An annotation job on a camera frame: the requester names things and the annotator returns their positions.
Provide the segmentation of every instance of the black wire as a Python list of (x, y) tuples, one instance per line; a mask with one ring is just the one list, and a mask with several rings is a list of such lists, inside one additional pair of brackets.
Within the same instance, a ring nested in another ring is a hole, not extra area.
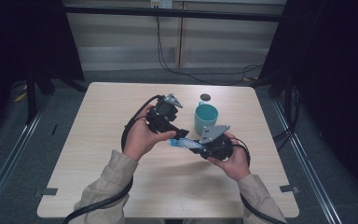
[[(245, 151), (245, 154), (246, 154), (246, 159), (248, 161), (248, 165), (250, 166), (250, 161), (251, 161), (251, 156), (249, 154), (249, 149), (248, 147), (246, 146), (246, 144), (243, 143), (243, 141), (241, 141), (239, 138), (229, 138), (229, 139), (235, 139), (235, 140), (238, 140), (239, 142), (241, 142), (243, 145), (240, 145), (240, 144), (232, 144), (230, 146), (223, 146), (223, 147), (212, 147), (210, 149), (226, 149), (226, 148), (229, 148), (229, 147), (241, 147), (244, 151)], [(240, 196), (241, 196), (241, 200), (242, 200), (242, 203), (243, 205), (249, 210), (251, 211), (253, 214), (255, 214), (255, 216), (257, 217), (260, 217), (270, 223), (277, 223), (277, 224), (284, 224), (285, 222), (282, 222), (274, 217), (270, 217), (260, 211), (258, 211), (257, 209), (255, 209), (254, 207), (252, 207), (248, 201), (246, 201), (246, 199), (242, 196), (242, 194), (240, 193)]]
[(131, 178), (131, 181), (126, 186), (126, 188), (124, 188), (119, 194), (117, 194), (117, 195), (115, 195), (115, 196), (113, 196), (111, 198), (105, 199), (103, 201), (100, 201), (98, 203), (93, 203), (93, 204), (87, 205), (85, 207), (82, 207), (80, 209), (77, 209), (75, 212), (69, 214), (65, 218), (65, 220), (63, 221), (62, 224), (67, 224), (67, 223), (69, 223), (70, 220), (74, 219), (75, 217), (79, 217), (79, 216), (81, 216), (83, 214), (86, 214), (86, 213), (92, 212), (94, 210), (100, 209), (102, 207), (107, 206), (108, 204), (115, 203), (118, 200), (124, 198), (130, 192), (130, 189), (132, 187), (132, 183), (133, 183), (133, 177)]
[[(191, 77), (197, 81), (200, 81), (200, 82), (203, 82), (203, 83), (206, 83), (206, 84), (209, 84), (209, 85), (219, 85), (219, 86), (232, 86), (232, 85), (235, 85), (237, 83), (240, 83), (243, 81), (243, 79), (245, 78), (245, 74), (247, 72), (250, 72), (252, 70), (255, 70), (257, 67), (261, 66), (262, 64), (250, 64), (250, 65), (247, 65), (243, 68), (243, 70), (241, 72), (233, 72), (233, 73), (214, 73), (214, 72), (211, 72), (211, 73), (184, 73), (184, 72), (179, 72), (179, 71), (173, 71), (165, 62), (164, 60), (164, 55), (162, 53), (162, 44), (161, 44), (161, 35), (160, 35), (160, 28), (159, 28), (159, 17), (156, 16), (156, 22), (157, 22), (157, 29), (158, 29), (158, 61), (159, 61), (159, 64), (161, 65), (161, 67), (170, 72), (170, 73), (173, 73), (173, 74), (176, 74), (176, 75), (180, 75), (180, 76), (187, 76), (187, 77)], [(212, 83), (212, 82), (208, 82), (208, 81), (205, 81), (203, 79), (200, 79), (198, 77), (194, 77), (194, 76), (199, 76), (199, 75), (242, 75), (241, 76), (241, 79), (237, 80), (237, 81), (234, 81), (232, 83), (228, 83), (228, 84), (217, 84), (217, 83)]]
[(256, 210), (255, 208), (253, 208), (249, 203), (248, 201), (246, 201), (245, 197), (242, 196), (242, 194), (240, 193), (240, 196), (241, 196), (241, 200), (242, 200), (242, 203), (243, 205), (249, 210), (251, 211), (253, 214), (255, 214), (255, 216), (257, 217), (260, 217), (270, 223), (277, 223), (277, 224), (285, 224), (285, 222), (282, 222), (274, 217), (270, 217), (270, 216), (267, 216), (266, 214), (264, 213), (261, 213), (259, 212), (258, 210)]
[(283, 131), (282, 133), (276, 135), (274, 138), (274, 142), (278, 142), (280, 140), (282, 140), (285, 136), (285, 140), (283, 141), (283, 143), (278, 147), (278, 151), (280, 151), (283, 146), (287, 143), (287, 141), (292, 137), (293, 132), (295, 131), (296, 128), (296, 124), (298, 121), (298, 115), (299, 115), (299, 109), (300, 109), (300, 96), (298, 94), (298, 90), (295, 91), (295, 98), (293, 99), (293, 104), (296, 106), (296, 114), (295, 114), (295, 118), (293, 121), (289, 120), (290, 122), (290, 126)]
[[(139, 108), (139, 110), (135, 113), (135, 115), (130, 119), (130, 121), (128, 122), (128, 124), (124, 128), (123, 134), (121, 135), (121, 150), (124, 150), (127, 135), (129, 133), (132, 125), (135, 123), (135, 121), (138, 120), (138, 119), (147, 117), (147, 116), (142, 116), (140, 118), (137, 118), (138, 115), (142, 112), (142, 110), (145, 109), (145, 107), (147, 107), (150, 104), (150, 102), (152, 102), (155, 99), (160, 99), (160, 98), (163, 98), (163, 97), (164, 96), (161, 96), (161, 95), (153, 96), (148, 101), (146, 101), (146, 103), (144, 103), (141, 106), (141, 108)], [(130, 183), (128, 183), (128, 185), (119, 194), (117, 194), (117, 195), (115, 195), (115, 196), (113, 196), (111, 198), (105, 199), (103, 201), (100, 201), (98, 203), (93, 203), (93, 204), (87, 205), (85, 207), (82, 207), (80, 209), (77, 209), (73, 213), (69, 214), (65, 218), (65, 220), (63, 221), (62, 224), (67, 224), (67, 223), (69, 223), (70, 220), (74, 219), (75, 217), (79, 217), (79, 216), (84, 215), (86, 213), (89, 213), (89, 212), (95, 211), (97, 209), (103, 208), (103, 207), (107, 206), (108, 204), (115, 203), (118, 200), (124, 198), (130, 192), (130, 189), (132, 187), (132, 183), (133, 183), (133, 177), (131, 178)]]
[(139, 118), (137, 118), (136, 120), (139, 120), (139, 119), (149, 119), (149, 118), (158, 118), (158, 117), (161, 117), (162, 115), (155, 115), (155, 116), (141, 116)]
[(24, 86), (24, 85), (26, 85), (26, 84), (27, 84), (26, 81), (18, 81), (18, 82), (14, 83), (14, 84), (11, 86), (11, 89), (15, 89), (15, 88), (17, 88), (17, 87), (19, 87), (19, 86)]

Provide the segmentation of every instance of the person's right hand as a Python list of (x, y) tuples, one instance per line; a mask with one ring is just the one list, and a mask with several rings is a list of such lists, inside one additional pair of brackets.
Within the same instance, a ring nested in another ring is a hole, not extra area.
[[(233, 145), (238, 144), (236, 139), (232, 139), (235, 138), (232, 133), (226, 133), (226, 136), (231, 138), (231, 143)], [(246, 160), (246, 154), (241, 147), (234, 147), (234, 152), (226, 161), (220, 161), (212, 157), (208, 157), (208, 161), (220, 167), (228, 177), (237, 182), (251, 173), (249, 171), (248, 161)]]

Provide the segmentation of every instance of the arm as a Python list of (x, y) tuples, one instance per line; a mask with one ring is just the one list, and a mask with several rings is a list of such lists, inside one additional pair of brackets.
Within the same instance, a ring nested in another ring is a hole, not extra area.
[[(150, 106), (147, 106), (138, 118), (144, 117)], [(149, 152), (157, 142), (173, 138), (175, 135), (176, 132), (152, 133), (145, 119), (137, 119), (129, 131), (123, 153), (112, 152), (111, 160), (103, 169), (101, 177), (84, 189), (80, 202), (75, 205), (75, 210), (120, 193), (130, 182), (138, 161), (143, 155)], [(128, 199), (129, 195), (103, 209), (77, 217), (70, 223), (124, 223), (123, 207)]]
[[(235, 138), (233, 134), (226, 133), (226, 136), (231, 138), (233, 144), (238, 144), (237, 140), (232, 139)], [(285, 222), (280, 208), (269, 195), (260, 177), (258, 175), (251, 175), (246, 154), (242, 148), (234, 147), (234, 153), (227, 161), (220, 161), (214, 158), (208, 158), (208, 161), (220, 167), (228, 177), (237, 181), (242, 196), (253, 208), (263, 214)], [(268, 222), (244, 208), (243, 223)]]

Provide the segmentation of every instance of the white wall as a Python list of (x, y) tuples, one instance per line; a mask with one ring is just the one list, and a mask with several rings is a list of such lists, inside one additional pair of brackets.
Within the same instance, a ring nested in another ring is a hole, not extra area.
[[(150, 1), (75, 1), (65, 4), (150, 7)], [(282, 0), (174, 1), (173, 8), (280, 15)], [(154, 17), (68, 13), (84, 70), (160, 67)], [(262, 63), (277, 22), (159, 18), (169, 67), (243, 67)], [(180, 27), (183, 27), (182, 39)]]

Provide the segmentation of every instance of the person's left hand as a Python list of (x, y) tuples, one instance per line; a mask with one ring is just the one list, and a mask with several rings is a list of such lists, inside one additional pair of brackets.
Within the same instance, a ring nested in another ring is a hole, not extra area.
[(123, 154), (127, 155), (135, 161), (139, 161), (144, 154), (149, 152), (153, 146), (161, 141), (168, 140), (176, 136), (176, 131), (169, 131), (166, 133), (153, 133), (149, 130), (146, 124), (147, 111), (152, 107), (148, 105), (138, 115), (135, 123), (131, 127), (126, 139), (126, 146), (124, 147)]

